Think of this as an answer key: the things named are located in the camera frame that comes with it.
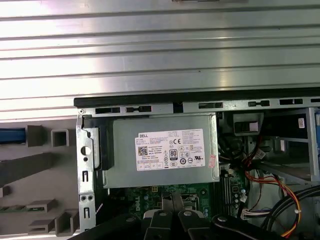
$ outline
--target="white label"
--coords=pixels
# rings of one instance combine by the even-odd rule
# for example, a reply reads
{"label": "white label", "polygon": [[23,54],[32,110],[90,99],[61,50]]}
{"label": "white label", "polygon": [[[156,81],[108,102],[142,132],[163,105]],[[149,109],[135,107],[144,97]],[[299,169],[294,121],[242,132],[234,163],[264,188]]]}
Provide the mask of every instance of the white label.
{"label": "white label", "polygon": [[206,165],[202,129],[139,133],[135,138],[138,171],[203,167]]}
{"label": "white label", "polygon": [[261,160],[265,157],[265,155],[266,155],[266,153],[264,151],[262,151],[260,148],[258,148],[254,157]]}
{"label": "white label", "polygon": [[304,129],[306,126],[305,126],[305,119],[304,118],[299,118],[298,119],[298,123],[299,123],[299,128],[300,129]]}

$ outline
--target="power supply unit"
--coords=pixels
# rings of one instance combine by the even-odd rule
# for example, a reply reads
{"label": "power supply unit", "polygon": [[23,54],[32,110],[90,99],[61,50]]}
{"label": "power supply unit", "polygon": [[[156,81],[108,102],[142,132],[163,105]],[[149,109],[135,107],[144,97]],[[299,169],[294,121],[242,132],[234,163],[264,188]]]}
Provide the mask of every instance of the power supply unit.
{"label": "power supply unit", "polygon": [[219,181],[215,114],[114,120],[113,148],[105,188]]}

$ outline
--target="black plastic edge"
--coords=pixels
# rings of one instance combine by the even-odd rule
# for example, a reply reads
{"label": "black plastic edge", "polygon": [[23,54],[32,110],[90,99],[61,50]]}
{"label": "black plastic edge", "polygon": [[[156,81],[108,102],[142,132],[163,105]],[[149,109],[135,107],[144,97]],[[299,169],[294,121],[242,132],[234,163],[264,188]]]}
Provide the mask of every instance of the black plastic edge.
{"label": "black plastic edge", "polygon": [[159,104],[179,102],[205,102],[241,99],[269,99],[312,97],[320,95],[320,87],[255,89],[232,91],[197,91],[177,93],[136,94],[75,98],[77,108],[95,108],[115,105]]}

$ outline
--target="dell logo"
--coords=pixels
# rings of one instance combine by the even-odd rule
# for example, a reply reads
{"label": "dell logo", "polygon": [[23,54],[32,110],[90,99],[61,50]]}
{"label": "dell logo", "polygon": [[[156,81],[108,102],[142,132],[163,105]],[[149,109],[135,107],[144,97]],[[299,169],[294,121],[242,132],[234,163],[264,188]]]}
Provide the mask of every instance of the dell logo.
{"label": "dell logo", "polygon": [[137,196],[137,197],[135,198],[135,210],[136,210],[137,212],[140,211],[140,197],[139,197],[139,196]]}

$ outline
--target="screw hole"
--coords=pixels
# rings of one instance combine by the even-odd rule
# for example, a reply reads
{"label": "screw hole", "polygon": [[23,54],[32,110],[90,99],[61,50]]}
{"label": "screw hole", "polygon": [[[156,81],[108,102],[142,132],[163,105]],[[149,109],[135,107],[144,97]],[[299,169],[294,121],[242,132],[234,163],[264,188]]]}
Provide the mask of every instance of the screw hole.
{"label": "screw hole", "polygon": [[91,153],[91,149],[88,146],[83,146],[80,151],[82,155],[85,155],[85,156],[88,156]]}

